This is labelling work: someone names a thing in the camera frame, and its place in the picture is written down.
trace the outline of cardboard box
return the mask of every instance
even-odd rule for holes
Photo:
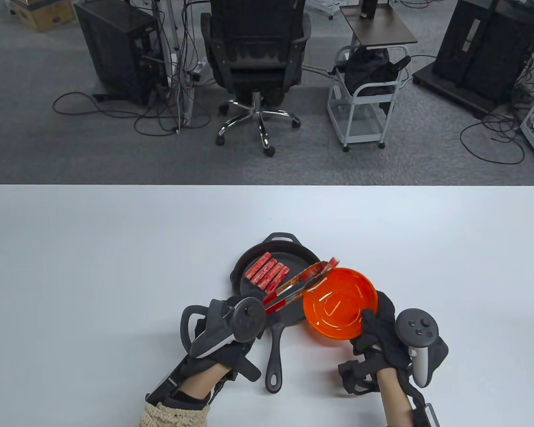
[[[47,31],[75,20],[70,0],[12,0],[11,9],[36,31]]]

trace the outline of cast iron skillet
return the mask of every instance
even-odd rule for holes
[[[289,267],[290,272],[287,279],[291,279],[301,273],[305,268],[319,262],[318,257],[301,245],[301,242],[290,233],[272,233],[263,243],[255,245],[239,258],[239,261],[230,274],[233,291],[236,295],[250,292],[261,292],[257,286],[253,285],[245,277],[245,272],[253,265],[261,255],[269,252],[277,261]],[[281,320],[271,327],[273,344],[271,355],[265,372],[265,388],[269,393],[277,393],[283,384],[283,369],[281,368],[281,334],[287,326],[296,325],[305,320],[302,300],[299,299],[278,311]]]

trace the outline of chair base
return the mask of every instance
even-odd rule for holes
[[[265,129],[265,123],[263,122],[263,120],[267,117],[289,118],[292,120],[291,125],[294,129],[301,127],[301,120],[299,120],[299,118],[294,114],[291,114],[285,110],[271,110],[263,108],[261,106],[261,94],[259,92],[253,92],[252,99],[253,105],[251,106],[241,104],[241,102],[238,102],[237,100],[230,100],[220,105],[220,113],[224,115],[227,114],[230,105],[237,106],[238,108],[244,110],[244,112],[239,116],[230,118],[229,120],[227,120],[227,122],[223,124],[223,126],[218,131],[218,135],[216,136],[216,145],[222,146],[226,143],[226,139],[224,137],[226,130],[228,130],[235,124],[244,122],[249,118],[253,118],[253,120],[255,120],[257,128],[259,129],[259,136],[261,137],[261,144],[263,145],[263,153],[267,157],[273,157],[273,155],[275,154],[275,147],[269,145],[269,135],[267,134],[267,130]]]

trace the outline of office chair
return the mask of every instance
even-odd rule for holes
[[[281,105],[284,94],[301,82],[304,47],[310,37],[310,19],[303,13],[304,0],[211,0],[212,13],[200,21],[206,55],[216,83],[236,96],[219,110],[226,115],[230,105],[244,110],[223,124],[216,136],[222,146],[224,133],[237,123],[253,118],[259,127],[263,152],[275,154],[269,145],[263,118],[301,121]]]

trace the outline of tongs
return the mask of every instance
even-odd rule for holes
[[[279,289],[269,293],[263,299],[265,313],[275,313],[286,305],[300,299],[304,293],[314,291],[326,281],[328,273],[338,266],[339,262],[340,260],[333,257],[329,262],[322,261],[312,264],[283,284],[283,286],[279,287]]]

